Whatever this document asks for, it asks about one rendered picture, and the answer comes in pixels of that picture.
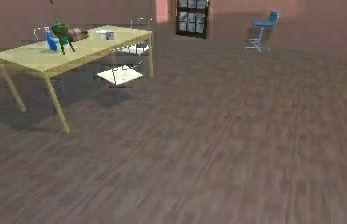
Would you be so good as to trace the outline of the green plant pot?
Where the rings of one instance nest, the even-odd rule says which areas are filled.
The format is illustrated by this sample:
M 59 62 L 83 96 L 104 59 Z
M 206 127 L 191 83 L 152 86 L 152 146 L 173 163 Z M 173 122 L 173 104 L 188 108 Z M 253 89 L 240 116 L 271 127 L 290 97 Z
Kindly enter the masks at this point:
M 55 18 L 55 23 L 51 26 L 51 30 L 59 40 L 62 54 L 65 54 L 65 45 L 69 45 L 72 51 L 75 51 L 71 39 L 68 37 L 69 27 L 67 24 L 61 23 L 58 18 Z

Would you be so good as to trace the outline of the blue swivel chair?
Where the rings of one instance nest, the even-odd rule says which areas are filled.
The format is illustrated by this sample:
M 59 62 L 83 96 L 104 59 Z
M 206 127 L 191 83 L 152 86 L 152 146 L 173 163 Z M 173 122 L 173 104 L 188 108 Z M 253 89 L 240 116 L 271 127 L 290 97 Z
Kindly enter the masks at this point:
M 267 28 L 274 27 L 278 23 L 279 18 L 280 13 L 278 11 L 271 10 L 266 20 L 252 20 L 251 24 L 259 29 L 259 35 L 256 38 L 248 39 L 249 45 L 246 46 L 246 49 L 256 49 L 259 52 L 265 49 L 265 46 L 261 45 L 264 31 Z

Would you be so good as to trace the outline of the yellow wooden table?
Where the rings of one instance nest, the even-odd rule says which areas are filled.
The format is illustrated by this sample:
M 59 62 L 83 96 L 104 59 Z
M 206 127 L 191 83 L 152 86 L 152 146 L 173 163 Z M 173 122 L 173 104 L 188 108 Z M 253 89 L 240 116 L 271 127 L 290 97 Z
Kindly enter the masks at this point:
M 97 34 L 96 30 L 114 32 L 114 40 L 106 40 L 106 34 Z M 0 51 L 0 70 L 22 112 L 27 109 L 8 74 L 6 67 L 12 66 L 19 71 L 29 73 L 44 80 L 53 101 L 54 108 L 66 133 L 70 132 L 68 123 L 55 93 L 51 79 L 64 72 L 103 58 L 112 50 L 136 44 L 143 40 L 149 45 L 149 76 L 153 76 L 153 32 L 133 28 L 106 25 L 90 29 L 89 37 L 73 43 L 76 52 L 70 48 L 66 54 L 52 52 L 45 48 L 46 42 L 37 42 L 9 50 Z

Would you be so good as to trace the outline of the black framed window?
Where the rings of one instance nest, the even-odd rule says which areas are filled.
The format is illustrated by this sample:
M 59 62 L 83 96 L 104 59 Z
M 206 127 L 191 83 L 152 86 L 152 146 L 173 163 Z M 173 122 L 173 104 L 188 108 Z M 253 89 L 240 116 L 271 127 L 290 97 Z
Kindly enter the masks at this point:
M 176 1 L 176 34 L 207 38 L 210 0 Z

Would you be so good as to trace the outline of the blue spray bottle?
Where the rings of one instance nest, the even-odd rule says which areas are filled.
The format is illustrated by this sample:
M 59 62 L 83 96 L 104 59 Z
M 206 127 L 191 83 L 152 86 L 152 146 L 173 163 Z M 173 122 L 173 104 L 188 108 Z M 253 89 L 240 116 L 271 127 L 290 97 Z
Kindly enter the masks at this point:
M 57 50 L 57 44 L 56 41 L 54 40 L 51 30 L 49 27 L 44 28 L 44 33 L 45 33 L 45 38 L 46 42 L 48 43 L 49 49 L 51 51 L 56 51 Z

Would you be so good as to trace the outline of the brown bread loaf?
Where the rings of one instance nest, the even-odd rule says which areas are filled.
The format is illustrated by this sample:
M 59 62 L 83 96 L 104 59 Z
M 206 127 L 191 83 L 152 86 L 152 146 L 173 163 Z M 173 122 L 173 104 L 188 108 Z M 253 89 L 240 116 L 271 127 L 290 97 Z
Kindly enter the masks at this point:
M 81 30 L 79 28 L 72 28 L 67 33 L 68 40 L 71 42 L 77 42 L 89 37 L 87 30 Z

